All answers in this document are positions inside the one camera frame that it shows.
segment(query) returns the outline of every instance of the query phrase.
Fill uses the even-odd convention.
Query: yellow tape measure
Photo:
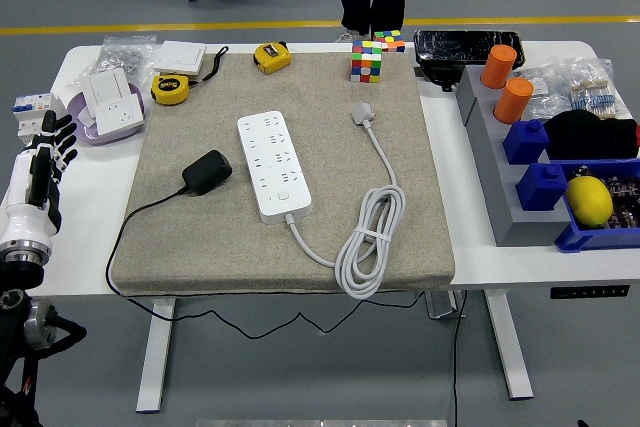
[[[156,75],[151,97],[162,105],[176,105],[189,97],[189,78],[185,75]]]
[[[265,74],[271,74],[291,63],[291,53],[285,42],[267,42],[253,55],[253,62]]]

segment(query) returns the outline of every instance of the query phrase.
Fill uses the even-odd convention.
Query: power strip socket
[[[262,221],[278,224],[286,214],[309,215],[311,193],[282,113],[274,110],[242,117],[238,132]]]

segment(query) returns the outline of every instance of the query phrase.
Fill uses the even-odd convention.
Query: white power cable
[[[360,207],[358,224],[340,250],[335,262],[323,259],[309,248],[300,236],[292,214],[287,214],[285,220],[305,253],[319,264],[334,269],[336,281],[341,289],[354,299],[367,299],[378,290],[382,283],[387,268],[391,239],[404,216],[407,199],[404,191],[398,186],[391,163],[371,128],[370,121],[375,117],[371,107],[359,102],[352,115],[354,122],[364,126],[369,134],[376,151],[389,172],[391,184],[371,189],[366,193]],[[364,243],[371,245],[364,254],[359,256]],[[371,272],[362,272],[359,264],[374,253],[376,260]]]

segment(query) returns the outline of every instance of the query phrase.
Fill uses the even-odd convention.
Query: gray floor
[[[407,19],[635,15],[637,0],[407,0]],[[271,20],[336,20],[339,0],[0,0],[0,28]],[[407,22],[403,33],[429,27]],[[487,26],[464,26],[465,28]],[[582,40],[613,60],[629,108],[637,90],[636,23],[492,25],[523,40]],[[339,28],[160,31],[165,39],[263,42],[332,41]],[[105,33],[0,35],[0,188],[21,143],[10,113],[17,95],[48,91],[65,53],[101,44]],[[410,303],[413,294],[382,302]],[[640,419],[640,308],[634,286],[624,299],[552,301],[545,288],[509,294],[535,392],[508,400],[486,305],[469,295],[459,343],[461,426],[636,425]],[[214,317],[175,326],[162,412],[135,414],[147,315],[118,299],[57,301],[87,327],[73,350],[41,364],[38,410],[47,426],[195,425],[197,419],[420,418],[452,422],[452,321],[433,322],[423,303],[411,310],[363,305],[329,335],[296,322],[250,341]],[[252,334],[298,311],[323,326],[353,306],[344,296],[242,296],[190,299],[180,312],[215,308]]]

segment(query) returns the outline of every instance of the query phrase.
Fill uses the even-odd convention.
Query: cable tie
[[[353,229],[354,232],[361,232],[364,235],[370,235],[371,237],[377,237],[378,239],[384,240],[385,242],[391,242],[391,237],[385,235],[381,232],[376,232],[375,230],[365,229],[363,227],[356,227]]]

